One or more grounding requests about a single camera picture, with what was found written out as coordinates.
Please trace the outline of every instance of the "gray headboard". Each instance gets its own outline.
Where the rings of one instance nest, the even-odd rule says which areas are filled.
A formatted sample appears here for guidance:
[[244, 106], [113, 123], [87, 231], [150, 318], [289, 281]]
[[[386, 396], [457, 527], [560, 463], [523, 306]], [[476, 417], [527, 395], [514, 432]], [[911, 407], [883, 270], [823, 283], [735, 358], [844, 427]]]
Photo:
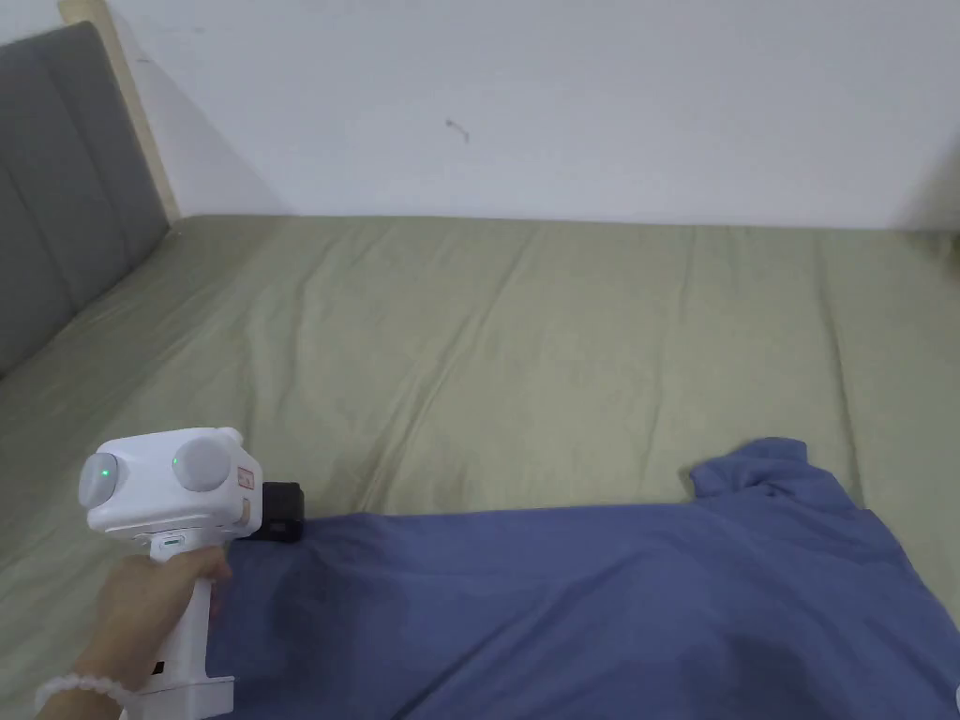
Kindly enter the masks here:
[[93, 25], [0, 47], [0, 377], [166, 230]]

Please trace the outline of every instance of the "wall stain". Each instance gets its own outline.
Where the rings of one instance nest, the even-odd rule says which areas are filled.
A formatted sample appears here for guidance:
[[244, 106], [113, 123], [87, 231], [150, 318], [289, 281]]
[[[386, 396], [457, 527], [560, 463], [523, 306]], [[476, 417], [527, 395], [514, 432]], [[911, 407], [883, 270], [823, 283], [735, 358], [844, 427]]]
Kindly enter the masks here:
[[446, 118], [446, 126], [451, 130], [458, 132], [460, 136], [464, 138], [464, 145], [470, 144], [470, 133], [467, 132], [467, 129], [463, 125], [458, 123], [456, 120]]

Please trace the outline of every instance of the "human hand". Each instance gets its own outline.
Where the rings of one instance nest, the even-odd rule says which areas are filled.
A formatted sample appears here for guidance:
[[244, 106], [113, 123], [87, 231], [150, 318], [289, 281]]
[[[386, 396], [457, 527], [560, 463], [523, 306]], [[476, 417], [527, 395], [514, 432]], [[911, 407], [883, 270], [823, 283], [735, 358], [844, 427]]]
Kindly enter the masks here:
[[194, 583], [226, 580], [230, 574], [219, 547], [181, 553], [163, 564], [142, 555], [124, 558], [100, 590], [93, 639], [74, 672], [139, 690], [153, 672], [160, 645], [190, 603]]

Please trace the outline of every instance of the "round knob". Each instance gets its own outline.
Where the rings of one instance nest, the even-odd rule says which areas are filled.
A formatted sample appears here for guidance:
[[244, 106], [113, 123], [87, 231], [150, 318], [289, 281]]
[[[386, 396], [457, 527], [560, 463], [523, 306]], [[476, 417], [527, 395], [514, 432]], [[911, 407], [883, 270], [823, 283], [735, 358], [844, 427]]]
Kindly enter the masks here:
[[80, 471], [80, 504], [93, 510], [110, 500], [117, 487], [117, 459], [108, 452], [95, 452]]
[[174, 456], [174, 473], [193, 492], [216, 490], [230, 474], [230, 455], [213, 438], [195, 438], [180, 446]]

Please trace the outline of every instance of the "wooden bed frame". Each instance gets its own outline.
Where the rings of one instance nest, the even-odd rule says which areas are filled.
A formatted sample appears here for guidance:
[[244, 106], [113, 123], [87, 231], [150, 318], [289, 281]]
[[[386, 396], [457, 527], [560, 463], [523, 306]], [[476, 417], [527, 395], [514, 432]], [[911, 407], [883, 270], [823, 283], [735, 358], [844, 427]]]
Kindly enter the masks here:
[[107, 48], [110, 66], [113, 68], [113, 73], [116, 75], [117, 83], [120, 86], [120, 93], [127, 105], [127, 112], [133, 122], [136, 139], [140, 143], [143, 155], [147, 158], [147, 166], [150, 168], [150, 175], [154, 179], [156, 191], [163, 203], [167, 220], [173, 223], [180, 217], [177, 199], [174, 197], [170, 181], [163, 169], [163, 161], [160, 159], [154, 134], [150, 130], [147, 113], [140, 102], [140, 95], [136, 91], [133, 74], [130, 71], [130, 66], [127, 65], [127, 59], [124, 57], [120, 36], [113, 24], [113, 18], [110, 17], [107, 3], [104, 0], [60, 0], [58, 7], [60, 8], [60, 17], [67, 25], [87, 21], [93, 23], [100, 34], [100, 39]]

